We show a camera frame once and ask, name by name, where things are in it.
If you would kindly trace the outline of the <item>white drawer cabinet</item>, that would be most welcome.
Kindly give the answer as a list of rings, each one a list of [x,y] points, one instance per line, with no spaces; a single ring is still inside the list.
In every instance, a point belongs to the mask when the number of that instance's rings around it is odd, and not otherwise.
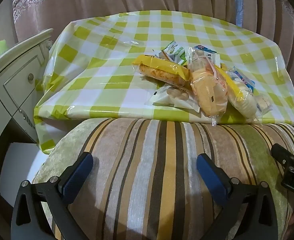
[[[43,30],[0,55],[0,136],[14,121],[19,132],[37,141],[33,113],[40,94],[36,83],[49,60],[52,33],[52,28]]]

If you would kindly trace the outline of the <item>blue sunflower seed packet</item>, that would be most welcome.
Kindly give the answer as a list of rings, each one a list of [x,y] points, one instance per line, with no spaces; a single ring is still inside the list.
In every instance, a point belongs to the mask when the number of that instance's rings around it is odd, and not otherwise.
[[[194,46],[194,49],[195,51],[200,52],[200,55],[206,56],[216,66],[218,67],[221,66],[220,55],[216,51],[206,48],[200,44],[197,46]]]

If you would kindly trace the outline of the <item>yellow long bread packet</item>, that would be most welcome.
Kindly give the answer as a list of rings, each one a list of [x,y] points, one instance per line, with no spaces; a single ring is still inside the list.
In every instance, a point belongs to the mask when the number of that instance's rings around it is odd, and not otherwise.
[[[132,65],[140,74],[175,87],[184,87],[190,79],[190,72],[186,67],[156,56],[139,55]]]

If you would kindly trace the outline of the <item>white macadamia nut packet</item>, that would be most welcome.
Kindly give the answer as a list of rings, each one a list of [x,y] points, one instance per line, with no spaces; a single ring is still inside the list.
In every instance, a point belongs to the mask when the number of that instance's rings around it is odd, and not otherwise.
[[[194,110],[197,113],[200,112],[200,106],[193,92],[171,85],[164,85],[157,89],[145,104],[149,106],[166,106]]]

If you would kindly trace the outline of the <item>small clear biscuit packet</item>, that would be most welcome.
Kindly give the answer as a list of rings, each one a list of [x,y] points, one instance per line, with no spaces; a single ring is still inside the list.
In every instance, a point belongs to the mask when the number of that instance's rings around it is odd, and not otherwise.
[[[264,94],[255,95],[254,98],[259,115],[263,116],[273,109],[270,100]]]

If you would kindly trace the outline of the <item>orange cracker clear packet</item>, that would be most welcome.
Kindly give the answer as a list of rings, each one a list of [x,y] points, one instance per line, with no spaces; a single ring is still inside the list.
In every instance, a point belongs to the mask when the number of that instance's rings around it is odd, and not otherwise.
[[[202,113],[216,126],[226,112],[228,104],[227,83],[218,68],[202,50],[186,49],[190,84]]]

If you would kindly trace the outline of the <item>green white checkered tablecloth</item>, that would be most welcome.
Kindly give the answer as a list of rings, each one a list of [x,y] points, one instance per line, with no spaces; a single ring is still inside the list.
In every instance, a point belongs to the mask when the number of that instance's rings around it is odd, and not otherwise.
[[[171,41],[217,51],[228,67],[255,82],[272,110],[262,123],[294,126],[294,86],[278,45],[229,22],[187,12],[151,10],[73,21],[53,44],[34,109],[40,149],[50,153],[79,121],[146,118],[210,123],[202,113],[147,104],[160,87],[132,66]]]

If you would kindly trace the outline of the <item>yellow white wafer packet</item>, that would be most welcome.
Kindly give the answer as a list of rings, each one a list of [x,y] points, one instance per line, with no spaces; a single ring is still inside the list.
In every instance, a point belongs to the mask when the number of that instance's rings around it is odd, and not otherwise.
[[[257,113],[254,93],[224,63],[217,70],[227,83],[229,102],[245,119],[253,120]]]

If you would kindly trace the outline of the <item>striped sofa cushion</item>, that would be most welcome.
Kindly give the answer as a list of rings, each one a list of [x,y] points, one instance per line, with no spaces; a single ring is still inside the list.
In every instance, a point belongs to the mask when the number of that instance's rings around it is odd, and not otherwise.
[[[205,153],[244,184],[267,182],[278,238],[294,239],[294,193],[280,184],[275,143],[294,155],[294,128],[94,118],[58,142],[34,182],[59,176],[90,152],[93,170],[69,206],[89,239],[200,239],[219,212],[196,168]]]

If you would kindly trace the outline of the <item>green white snack packet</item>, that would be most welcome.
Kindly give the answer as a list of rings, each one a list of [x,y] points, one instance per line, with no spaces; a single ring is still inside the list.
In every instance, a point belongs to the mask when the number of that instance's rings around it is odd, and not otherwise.
[[[161,52],[168,61],[180,64],[181,66],[186,65],[185,48],[177,42],[171,41]]]

